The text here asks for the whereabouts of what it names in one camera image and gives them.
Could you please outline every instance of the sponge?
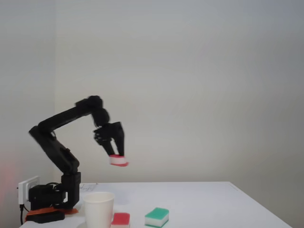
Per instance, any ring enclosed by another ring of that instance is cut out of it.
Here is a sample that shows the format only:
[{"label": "sponge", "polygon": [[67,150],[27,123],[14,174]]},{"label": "sponge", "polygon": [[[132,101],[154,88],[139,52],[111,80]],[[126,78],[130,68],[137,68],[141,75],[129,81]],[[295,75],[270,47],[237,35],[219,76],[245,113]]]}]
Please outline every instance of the sponge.
[{"label": "sponge", "polygon": [[169,220],[169,210],[155,208],[145,216],[145,225],[149,227],[162,227]]},{"label": "sponge", "polygon": [[124,156],[119,156],[117,154],[110,155],[110,164],[116,166],[127,166],[129,163],[125,160]]},{"label": "sponge", "polygon": [[130,214],[128,213],[115,213],[111,228],[129,228],[130,227]]}]

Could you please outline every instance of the white table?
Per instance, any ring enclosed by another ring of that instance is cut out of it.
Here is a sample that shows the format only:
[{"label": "white table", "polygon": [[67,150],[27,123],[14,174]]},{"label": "white table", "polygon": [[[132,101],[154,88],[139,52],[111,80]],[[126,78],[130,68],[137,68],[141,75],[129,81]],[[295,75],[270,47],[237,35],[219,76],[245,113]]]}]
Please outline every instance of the white table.
[{"label": "white table", "polygon": [[[170,211],[163,228],[290,228],[230,182],[102,183],[93,191],[116,197],[114,212],[131,214],[131,228],[146,228],[144,216],[155,207]],[[22,228],[86,228],[81,210],[62,221],[26,222]]]}]

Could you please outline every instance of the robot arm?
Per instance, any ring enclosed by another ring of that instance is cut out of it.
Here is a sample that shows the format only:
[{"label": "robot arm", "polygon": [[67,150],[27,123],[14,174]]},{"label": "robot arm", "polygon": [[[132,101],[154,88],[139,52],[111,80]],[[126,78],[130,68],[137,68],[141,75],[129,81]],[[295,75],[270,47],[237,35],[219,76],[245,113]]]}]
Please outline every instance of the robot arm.
[{"label": "robot arm", "polygon": [[[30,189],[29,201],[31,210],[53,206],[59,209],[72,209],[79,201],[79,184],[81,175],[78,172],[79,161],[71,151],[63,146],[53,131],[82,116],[91,114],[97,130],[94,139],[105,149],[109,156],[114,155],[111,146],[115,141],[119,156],[124,156],[124,131],[120,122],[109,123],[108,112],[103,108],[99,96],[90,96],[76,103],[75,107],[54,115],[34,126],[30,135],[37,141],[49,159],[63,172],[61,184],[53,188],[51,185],[38,185]],[[67,202],[63,202],[68,193]]]}]

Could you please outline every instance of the power strip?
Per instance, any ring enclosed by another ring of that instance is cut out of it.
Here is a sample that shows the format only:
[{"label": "power strip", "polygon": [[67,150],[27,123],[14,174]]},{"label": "power strip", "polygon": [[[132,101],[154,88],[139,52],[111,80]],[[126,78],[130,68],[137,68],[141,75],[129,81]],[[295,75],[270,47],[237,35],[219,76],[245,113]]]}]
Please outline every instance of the power strip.
[{"label": "power strip", "polygon": [[27,179],[18,184],[18,203],[20,205],[25,204],[29,200],[29,189],[40,184],[40,177],[36,176],[30,179]]}]

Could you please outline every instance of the white cup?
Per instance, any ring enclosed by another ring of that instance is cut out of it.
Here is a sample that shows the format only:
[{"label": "white cup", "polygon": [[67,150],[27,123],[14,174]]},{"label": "white cup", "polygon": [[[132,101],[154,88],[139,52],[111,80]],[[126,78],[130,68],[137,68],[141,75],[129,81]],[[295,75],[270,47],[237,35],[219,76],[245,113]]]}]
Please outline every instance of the white cup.
[{"label": "white cup", "polygon": [[110,228],[115,195],[93,192],[83,197],[87,228]]}]

